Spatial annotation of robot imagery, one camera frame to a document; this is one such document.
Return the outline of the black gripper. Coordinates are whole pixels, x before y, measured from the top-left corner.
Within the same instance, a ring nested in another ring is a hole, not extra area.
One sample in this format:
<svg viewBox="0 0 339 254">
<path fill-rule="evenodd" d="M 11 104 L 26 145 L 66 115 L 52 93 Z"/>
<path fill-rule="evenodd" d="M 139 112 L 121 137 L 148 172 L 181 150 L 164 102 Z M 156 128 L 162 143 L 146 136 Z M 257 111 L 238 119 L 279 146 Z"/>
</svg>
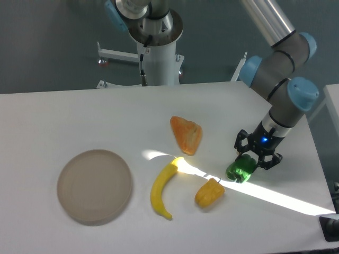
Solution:
<svg viewBox="0 0 339 254">
<path fill-rule="evenodd" d="M 279 164 L 283 156 L 276 153 L 275 149 L 284 137 L 275 136 L 272 129 L 267 131 L 262 123 L 251 134 L 241 129 L 237 134 L 234 144 L 238 157 L 252 151 L 258 155 L 257 168 L 269 170 Z"/>
</svg>

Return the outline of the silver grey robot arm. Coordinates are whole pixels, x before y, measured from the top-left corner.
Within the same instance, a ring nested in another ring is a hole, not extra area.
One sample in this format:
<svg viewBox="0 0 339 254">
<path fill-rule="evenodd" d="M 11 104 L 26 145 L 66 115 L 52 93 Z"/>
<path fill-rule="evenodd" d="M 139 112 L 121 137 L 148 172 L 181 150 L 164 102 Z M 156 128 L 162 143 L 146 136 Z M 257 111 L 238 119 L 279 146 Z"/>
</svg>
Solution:
<svg viewBox="0 0 339 254">
<path fill-rule="evenodd" d="M 314 55 L 317 44 L 310 34 L 295 30 L 276 1 L 242 1 L 242 5 L 273 52 L 246 60 L 239 78 L 271 108 L 253 133 L 239 132 L 235 149 L 239 155 L 254 152 L 256 166 L 267 170 L 280 163 L 276 147 L 318 99 L 311 81 L 290 78 Z M 183 22 L 168 1 L 106 1 L 104 7 L 110 21 L 128 31 L 137 44 L 136 55 L 118 52 L 115 59 L 134 59 L 143 86 L 177 85 L 182 57 L 176 53 L 176 42 Z"/>
</svg>

